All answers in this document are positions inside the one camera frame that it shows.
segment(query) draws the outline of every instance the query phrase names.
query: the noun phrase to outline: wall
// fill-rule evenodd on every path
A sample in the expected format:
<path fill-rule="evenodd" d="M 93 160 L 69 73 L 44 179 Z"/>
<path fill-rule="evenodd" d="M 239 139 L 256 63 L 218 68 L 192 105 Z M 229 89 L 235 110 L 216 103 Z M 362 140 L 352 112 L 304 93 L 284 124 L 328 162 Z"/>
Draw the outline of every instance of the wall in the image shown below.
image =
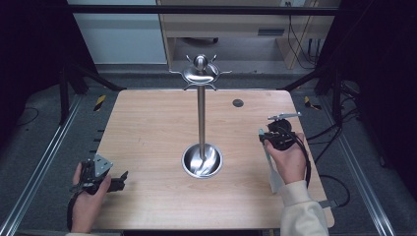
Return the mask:
<path fill-rule="evenodd" d="M 154 0 L 68 0 L 68 4 L 155 5 Z M 95 64 L 166 64 L 157 14 L 74 14 Z"/>

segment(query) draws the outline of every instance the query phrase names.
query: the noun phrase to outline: white sleeve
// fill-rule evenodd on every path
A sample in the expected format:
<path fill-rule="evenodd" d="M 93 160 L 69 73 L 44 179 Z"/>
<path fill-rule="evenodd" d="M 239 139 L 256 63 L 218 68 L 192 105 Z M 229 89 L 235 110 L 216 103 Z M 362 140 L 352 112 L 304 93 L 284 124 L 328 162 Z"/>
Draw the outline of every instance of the white sleeve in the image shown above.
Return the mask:
<path fill-rule="evenodd" d="M 97 235 L 88 234 L 88 233 L 67 233 L 65 236 L 97 236 Z"/>
<path fill-rule="evenodd" d="M 284 210 L 281 216 L 281 236 L 328 235 L 325 213 L 307 191 L 306 181 L 281 187 Z"/>

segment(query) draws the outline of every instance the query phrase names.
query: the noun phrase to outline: aluminum rail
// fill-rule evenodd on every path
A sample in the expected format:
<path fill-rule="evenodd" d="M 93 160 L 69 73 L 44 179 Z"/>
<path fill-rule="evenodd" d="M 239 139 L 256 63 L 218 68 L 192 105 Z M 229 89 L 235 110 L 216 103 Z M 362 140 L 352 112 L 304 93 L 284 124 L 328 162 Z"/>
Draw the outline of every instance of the aluminum rail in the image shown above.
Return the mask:
<path fill-rule="evenodd" d="M 334 124 L 332 116 L 330 114 L 330 105 L 328 102 L 320 97 L 321 104 L 324 105 L 325 112 L 328 116 L 328 119 L 331 124 Z M 394 236 L 395 231 L 392 228 L 392 225 L 389 222 L 389 219 L 381 205 L 374 189 L 372 188 L 371 183 L 365 175 L 362 167 L 360 166 L 352 148 L 349 145 L 346 137 L 343 133 L 339 137 L 339 145 L 343 150 L 344 159 L 346 164 L 352 174 L 352 177 L 358 187 L 359 193 L 362 196 L 365 206 L 368 209 L 369 214 L 371 215 L 372 220 L 374 221 L 375 227 L 382 236 Z"/>
<path fill-rule="evenodd" d="M 43 180 L 43 177 L 46 174 L 46 171 L 49 168 L 52 160 L 54 159 L 56 152 L 61 146 L 62 141 L 64 140 L 71 124 L 73 123 L 74 117 L 76 116 L 80 103 L 82 101 L 82 96 L 76 95 L 73 105 L 71 107 L 71 113 L 67 121 L 58 127 L 55 132 L 54 137 L 49 143 L 48 148 L 46 149 L 43 157 L 39 161 L 36 169 L 33 171 L 25 189 L 21 193 L 18 201 L 15 206 L 7 216 L 6 220 L 0 226 L 0 235 L 1 236 L 13 236 L 27 212 L 31 201 L 33 200 L 37 190 L 40 187 L 40 184 Z"/>

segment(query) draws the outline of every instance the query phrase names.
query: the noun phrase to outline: wooden tabletop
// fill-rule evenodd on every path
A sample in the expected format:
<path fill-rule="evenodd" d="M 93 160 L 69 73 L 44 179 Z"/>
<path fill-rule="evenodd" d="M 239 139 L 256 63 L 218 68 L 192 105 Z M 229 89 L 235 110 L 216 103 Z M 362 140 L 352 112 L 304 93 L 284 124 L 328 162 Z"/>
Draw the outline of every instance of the wooden tabletop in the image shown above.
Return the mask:
<path fill-rule="evenodd" d="M 235 107 L 234 99 L 244 105 Z M 114 163 L 113 177 L 126 170 L 129 175 L 123 191 L 107 194 L 95 228 L 279 228 L 283 204 L 271 192 L 258 131 L 268 130 L 269 116 L 290 112 L 294 104 L 284 90 L 207 90 L 206 142 L 220 149 L 223 166 L 213 177 L 197 179 L 181 163 L 186 148 L 199 141 L 197 91 L 121 91 L 98 153 Z M 287 120 L 303 132 L 297 117 Z M 311 162 L 309 192 L 325 200 Z M 325 212 L 332 227 L 331 210 Z"/>

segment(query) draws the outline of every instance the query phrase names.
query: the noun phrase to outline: human arm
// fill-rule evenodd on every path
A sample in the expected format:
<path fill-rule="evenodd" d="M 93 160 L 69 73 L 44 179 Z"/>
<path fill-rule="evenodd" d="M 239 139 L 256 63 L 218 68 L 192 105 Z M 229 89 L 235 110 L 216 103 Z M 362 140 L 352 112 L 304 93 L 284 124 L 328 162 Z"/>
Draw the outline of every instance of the human arm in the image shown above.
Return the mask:
<path fill-rule="evenodd" d="M 79 183 L 81 171 L 82 165 L 79 163 L 73 177 L 74 185 Z M 82 192 L 78 195 L 73 207 L 73 226 L 71 233 L 67 234 L 67 236 L 90 234 L 92 225 L 100 212 L 102 202 L 110 184 L 111 176 L 107 175 L 94 195 L 90 195 L 87 192 Z"/>
<path fill-rule="evenodd" d="M 297 137 L 304 140 L 303 134 L 297 134 Z M 268 140 L 265 146 L 285 183 L 279 190 L 284 203 L 281 235 L 328 235 L 324 211 L 312 200 L 304 181 L 306 160 L 303 151 L 297 144 L 287 150 L 277 150 Z"/>

